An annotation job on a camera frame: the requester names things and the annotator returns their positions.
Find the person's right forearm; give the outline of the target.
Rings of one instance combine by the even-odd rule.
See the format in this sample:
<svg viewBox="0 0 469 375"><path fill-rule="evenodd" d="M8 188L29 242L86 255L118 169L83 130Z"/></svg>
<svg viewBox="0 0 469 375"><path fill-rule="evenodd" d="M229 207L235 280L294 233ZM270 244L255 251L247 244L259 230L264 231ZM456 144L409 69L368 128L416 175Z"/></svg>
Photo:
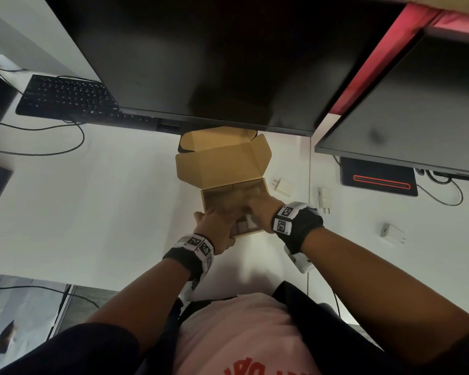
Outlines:
<svg viewBox="0 0 469 375"><path fill-rule="evenodd" d="M368 334L408 363L427 364L469 336L469 313L348 239L319 227L301 251Z"/></svg>

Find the black monitor base red stripe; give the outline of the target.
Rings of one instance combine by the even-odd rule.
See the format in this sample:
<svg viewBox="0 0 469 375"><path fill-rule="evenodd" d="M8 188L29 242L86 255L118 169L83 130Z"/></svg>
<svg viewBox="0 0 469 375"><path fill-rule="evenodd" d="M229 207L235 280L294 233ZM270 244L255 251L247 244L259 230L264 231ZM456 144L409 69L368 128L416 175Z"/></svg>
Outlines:
<svg viewBox="0 0 469 375"><path fill-rule="evenodd" d="M343 186L394 195L418 196L413 168L347 157L340 157L338 162Z"/></svg>

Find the black keyboard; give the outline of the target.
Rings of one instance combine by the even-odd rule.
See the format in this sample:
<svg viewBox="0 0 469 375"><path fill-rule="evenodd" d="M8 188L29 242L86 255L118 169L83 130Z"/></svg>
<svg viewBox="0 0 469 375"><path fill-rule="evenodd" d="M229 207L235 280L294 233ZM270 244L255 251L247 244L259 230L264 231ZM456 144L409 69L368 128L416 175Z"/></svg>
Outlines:
<svg viewBox="0 0 469 375"><path fill-rule="evenodd" d="M123 113L101 82L32 75L16 114L67 122L181 134L181 123Z"/></svg>

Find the black jacket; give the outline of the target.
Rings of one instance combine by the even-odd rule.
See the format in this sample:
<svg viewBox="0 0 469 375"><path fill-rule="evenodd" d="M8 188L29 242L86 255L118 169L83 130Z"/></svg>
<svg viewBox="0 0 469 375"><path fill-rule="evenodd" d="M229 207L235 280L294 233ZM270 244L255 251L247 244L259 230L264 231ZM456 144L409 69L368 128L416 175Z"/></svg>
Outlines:
<svg viewBox="0 0 469 375"><path fill-rule="evenodd" d="M283 282L270 302L283 307L298 343L321 375L469 375L469 335L431 362L411 366L377 347L340 320L327 304L317 304ZM177 300L157 343L140 354L136 338L101 323L75 325L0 369L0 375L173 375L179 369L180 334L225 301L192 302L180 315Z"/></svg>

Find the black wristband with marker tags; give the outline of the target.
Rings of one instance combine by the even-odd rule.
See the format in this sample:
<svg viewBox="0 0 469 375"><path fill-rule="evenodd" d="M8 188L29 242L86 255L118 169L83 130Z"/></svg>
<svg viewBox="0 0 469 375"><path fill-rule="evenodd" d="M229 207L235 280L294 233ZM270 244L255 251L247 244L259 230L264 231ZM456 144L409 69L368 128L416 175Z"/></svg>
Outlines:
<svg viewBox="0 0 469 375"><path fill-rule="evenodd" d="M272 231L284 242L290 254L301 253L308 234L324 226L324 221L314 206L303 202L291 202L282 206L271 221Z"/></svg>
<svg viewBox="0 0 469 375"><path fill-rule="evenodd" d="M163 256L173 259L190 271L190 282L200 282L213 263L215 246L203 234L192 233L183 236Z"/></svg>

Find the person's right hand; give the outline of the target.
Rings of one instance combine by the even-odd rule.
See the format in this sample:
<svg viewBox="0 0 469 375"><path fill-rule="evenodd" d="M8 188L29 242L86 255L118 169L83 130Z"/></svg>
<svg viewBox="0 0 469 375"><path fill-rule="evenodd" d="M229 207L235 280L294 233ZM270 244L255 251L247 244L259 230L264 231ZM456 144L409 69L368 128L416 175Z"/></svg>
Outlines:
<svg viewBox="0 0 469 375"><path fill-rule="evenodd" d="M273 217L286 204L268 193L260 193L254 196L246 196L244 198L244 205L246 205L246 201L250 197L264 198L264 231L269 234L274 234L275 232L273 230Z"/></svg>

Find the person's left forearm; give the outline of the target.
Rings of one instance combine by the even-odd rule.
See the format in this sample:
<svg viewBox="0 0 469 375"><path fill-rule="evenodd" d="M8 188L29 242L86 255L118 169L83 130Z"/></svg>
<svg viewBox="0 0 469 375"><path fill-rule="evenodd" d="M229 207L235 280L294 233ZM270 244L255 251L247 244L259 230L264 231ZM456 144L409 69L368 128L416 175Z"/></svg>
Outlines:
<svg viewBox="0 0 469 375"><path fill-rule="evenodd" d="M100 307L87 323L103 323L130 332L140 353L153 347L191 271L166 258Z"/></svg>

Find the black monitor with thin bezel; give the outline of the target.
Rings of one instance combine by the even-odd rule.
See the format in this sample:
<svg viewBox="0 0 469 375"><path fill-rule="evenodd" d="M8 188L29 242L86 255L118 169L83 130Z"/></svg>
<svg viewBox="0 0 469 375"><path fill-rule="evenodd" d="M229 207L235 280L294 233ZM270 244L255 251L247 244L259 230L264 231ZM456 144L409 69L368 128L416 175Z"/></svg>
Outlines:
<svg viewBox="0 0 469 375"><path fill-rule="evenodd" d="M314 151L469 180L469 32L419 31Z"/></svg>

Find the large black monitor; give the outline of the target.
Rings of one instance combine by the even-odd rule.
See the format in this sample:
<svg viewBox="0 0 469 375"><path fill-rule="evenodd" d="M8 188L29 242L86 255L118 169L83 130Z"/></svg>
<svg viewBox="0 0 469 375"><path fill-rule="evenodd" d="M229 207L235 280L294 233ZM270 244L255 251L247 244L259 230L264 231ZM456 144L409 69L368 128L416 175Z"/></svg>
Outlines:
<svg viewBox="0 0 469 375"><path fill-rule="evenodd" d="M401 0L45 0L118 106L313 134Z"/></svg>

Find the red partition panel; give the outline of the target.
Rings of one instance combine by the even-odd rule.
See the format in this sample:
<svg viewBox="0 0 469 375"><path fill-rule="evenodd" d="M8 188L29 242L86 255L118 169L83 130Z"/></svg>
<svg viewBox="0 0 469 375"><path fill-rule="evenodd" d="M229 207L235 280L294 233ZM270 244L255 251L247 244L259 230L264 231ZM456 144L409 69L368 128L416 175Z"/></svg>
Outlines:
<svg viewBox="0 0 469 375"><path fill-rule="evenodd" d="M343 115L425 27L469 33L469 12L409 2L361 66L329 113Z"/></svg>

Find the grey desk leg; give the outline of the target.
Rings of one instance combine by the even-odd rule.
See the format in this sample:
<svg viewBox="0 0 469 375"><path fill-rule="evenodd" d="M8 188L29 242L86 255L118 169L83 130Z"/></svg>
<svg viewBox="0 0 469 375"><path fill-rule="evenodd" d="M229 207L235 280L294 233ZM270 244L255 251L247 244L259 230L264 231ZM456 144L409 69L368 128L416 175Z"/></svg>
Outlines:
<svg viewBox="0 0 469 375"><path fill-rule="evenodd" d="M47 340L50 340L56 334L58 334L61 325L63 324L64 317L66 315L66 312L69 308L70 302L73 299L73 296L75 294L76 290L76 285L75 284L68 284L65 288L65 292L63 293L63 297L58 309L57 316L55 318L55 322L53 327L50 330L50 333L47 336Z"/></svg>

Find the person's left hand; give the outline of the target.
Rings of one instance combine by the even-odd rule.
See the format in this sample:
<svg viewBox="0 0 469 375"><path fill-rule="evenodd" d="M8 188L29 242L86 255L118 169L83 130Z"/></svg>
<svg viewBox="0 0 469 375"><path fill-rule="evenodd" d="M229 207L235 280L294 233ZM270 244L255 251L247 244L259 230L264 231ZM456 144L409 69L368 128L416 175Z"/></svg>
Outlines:
<svg viewBox="0 0 469 375"><path fill-rule="evenodd" d="M196 222L194 233L206 236L214 246L214 255L220 255L217 254L217 223L219 220L235 220L237 222L238 214L235 211L226 212L214 208L205 214L196 211L194 219Z"/></svg>

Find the brown cardboard box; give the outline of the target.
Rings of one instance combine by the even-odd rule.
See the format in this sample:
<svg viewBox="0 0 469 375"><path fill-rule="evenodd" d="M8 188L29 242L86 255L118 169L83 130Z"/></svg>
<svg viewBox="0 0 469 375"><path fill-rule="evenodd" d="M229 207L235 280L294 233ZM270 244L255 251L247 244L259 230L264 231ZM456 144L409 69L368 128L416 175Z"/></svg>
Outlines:
<svg viewBox="0 0 469 375"><path fill-rule="evenodd" d="M272 158L266 137L255 130L215 127L187 132L175 157L179 180L200 190L202 205L226 212L243 210L231 230L234 238L249 232L244 198L268 193L264 174Z"/></svg>

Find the pink shirt with red print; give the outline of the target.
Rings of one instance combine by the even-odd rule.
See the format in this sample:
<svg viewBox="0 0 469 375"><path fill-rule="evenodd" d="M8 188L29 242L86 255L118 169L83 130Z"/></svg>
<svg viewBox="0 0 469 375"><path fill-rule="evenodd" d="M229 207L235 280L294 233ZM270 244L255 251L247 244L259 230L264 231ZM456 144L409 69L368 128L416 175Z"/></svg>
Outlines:
<svg viewBox="0 0 469 375"><path fill-rule="evenodd" d="M173 375L322 375L287 307L263 293L215 301L179 329Z"/></svg>

